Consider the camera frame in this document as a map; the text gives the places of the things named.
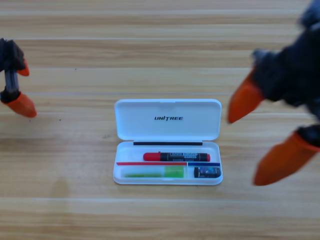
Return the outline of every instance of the white plastic case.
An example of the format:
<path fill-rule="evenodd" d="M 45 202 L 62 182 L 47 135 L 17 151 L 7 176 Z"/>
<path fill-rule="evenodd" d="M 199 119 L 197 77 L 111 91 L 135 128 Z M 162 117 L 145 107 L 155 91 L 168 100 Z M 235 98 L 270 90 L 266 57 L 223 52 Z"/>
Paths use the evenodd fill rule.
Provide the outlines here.
<path fill-rule="evenodd" d="M 115 103 L 114 109 L 118 137 L 125 140 L 118 145 L 116 151 L 113 168 L 113 179 L 116 183 L 129 185 L 221 183 L 223 171 L 220 151 L 219 146 L 213 142 L 220 133 L 222 106 L 218 100 L 122 99 Z M 145 153 L 158 152 L 206 153 L 210 155 L 210 161 L 182 163 L 144 161 Z M 183 164 L 183 167 L 172 168 L 162 164 Z M 214 171 L 220 171 L 220 175 L 213 178 L 195 177 L 195 168 L 203 169 L 203 167 L 206 167 L 206 170 L 214 168 Z M 179 171 L 179 177 L 165 175 L 168 170 L 173 170 L 175 173 Z"/>

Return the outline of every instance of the wooden table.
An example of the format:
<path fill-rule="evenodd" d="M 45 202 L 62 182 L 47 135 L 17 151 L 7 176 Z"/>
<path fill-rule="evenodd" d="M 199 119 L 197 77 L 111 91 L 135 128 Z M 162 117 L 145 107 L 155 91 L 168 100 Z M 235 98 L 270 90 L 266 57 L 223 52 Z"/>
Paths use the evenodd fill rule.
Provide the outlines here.
<path fill-rule="evenodd" d="M 319 156 L 252 185 L 260 158 L 312 117 L 281 102 L 225 117 L 252 50 L 291 43 L 308 3 L 1 0 L 0 33 L 25 52 L 20 87 L 38 116 L 0 108 L 0 239 L 320 239 Z M 219 100 L 221 185 L 115 184 L 114 104 L 127 98 Z"/>

